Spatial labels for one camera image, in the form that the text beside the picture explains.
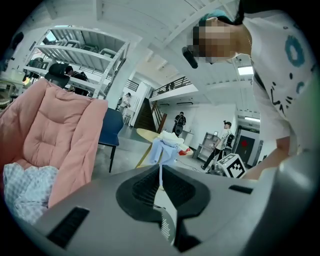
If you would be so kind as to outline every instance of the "blue chair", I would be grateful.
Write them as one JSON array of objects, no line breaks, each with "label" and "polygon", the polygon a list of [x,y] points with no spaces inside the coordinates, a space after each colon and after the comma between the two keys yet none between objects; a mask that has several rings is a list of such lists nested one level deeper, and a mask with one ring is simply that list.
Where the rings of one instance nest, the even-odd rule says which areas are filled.
[{"label": "blue chair", "polygon": [[116,147],[119,146],[118,133],[120,132],[123,126],[124,119],[122,117],[121,112],[108,108],[103,118],[102,129],[99,137],[99,144],[112,147],[109,173],[111,173]]}]

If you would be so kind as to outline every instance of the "ceiling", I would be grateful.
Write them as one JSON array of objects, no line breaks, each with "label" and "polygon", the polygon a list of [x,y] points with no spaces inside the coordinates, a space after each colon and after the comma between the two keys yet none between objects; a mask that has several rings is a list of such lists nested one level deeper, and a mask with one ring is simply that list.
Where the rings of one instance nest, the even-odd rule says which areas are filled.
[{"label": "ceiling", "polygon": [[239,115],[245,115],[257,112],[250,89],[252,75],[239,76],[237,70],[251,65],[247,56],[239,55],[231,63],[200,62],[193,69],[181,53],[187,35],[203,15],[220,9],[233,18],[238,3],[238,0],[47,0],[27,18],[24,28],[52,25],[97,28],[121,40],[130,40],[131,50],[142,39],[148,40],[148,51],[136,70],[140,80],[149,79],[149,84],[153,82],[156,88],[186,76],[204,102],[236,104]]}]

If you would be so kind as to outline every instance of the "black office chair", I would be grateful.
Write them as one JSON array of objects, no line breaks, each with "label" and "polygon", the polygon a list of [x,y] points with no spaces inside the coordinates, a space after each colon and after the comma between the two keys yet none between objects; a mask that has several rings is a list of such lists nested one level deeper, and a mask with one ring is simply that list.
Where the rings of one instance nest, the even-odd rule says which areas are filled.
[{"label": "black office chair", "polygon": [[70,80],[70,76],[65,75],[67,66],[68,64],[52,64],[44,78],[63,89]]},{"label": "black office chair", "polygon": [[103,124],[98,143],[100,145],[112,147],[109,173],[111,173],[116,147],[119,146],[118,133],[120,132],[123,126],[124,119],[121,113],[112,108],[108,108],[103,118]]}]

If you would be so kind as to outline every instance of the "black slot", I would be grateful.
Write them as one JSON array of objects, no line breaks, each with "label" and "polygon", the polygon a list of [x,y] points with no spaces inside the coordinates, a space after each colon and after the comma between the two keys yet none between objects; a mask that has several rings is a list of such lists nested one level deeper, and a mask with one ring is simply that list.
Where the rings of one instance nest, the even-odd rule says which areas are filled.
[{"label": "black slot", "polygon": [[253,188],[250,187],[245,187],[245,186],[239,186],[239,185],[232,185],[229,187],[230,190],[238,191],[241,193],[245,194],[251,194],[251,192],[254,190]]},{"label": "black slot", "polygon": [[56,245],[65,248],[71,238],[87,217],[89,210],[75,207],[72,211],[55,227],[47,238]]}]

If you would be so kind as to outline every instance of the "plaid cloth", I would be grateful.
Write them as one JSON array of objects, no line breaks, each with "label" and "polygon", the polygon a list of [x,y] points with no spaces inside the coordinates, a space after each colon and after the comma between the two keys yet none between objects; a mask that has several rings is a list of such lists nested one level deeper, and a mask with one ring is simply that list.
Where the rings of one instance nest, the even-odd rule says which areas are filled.
[{"label": "plaid cloth", "polygon": [[30,224],[48,209],[48,201],[58,169],[53,166],[24,170],[18,163],[3,168],[4,200],[10,212]]}]

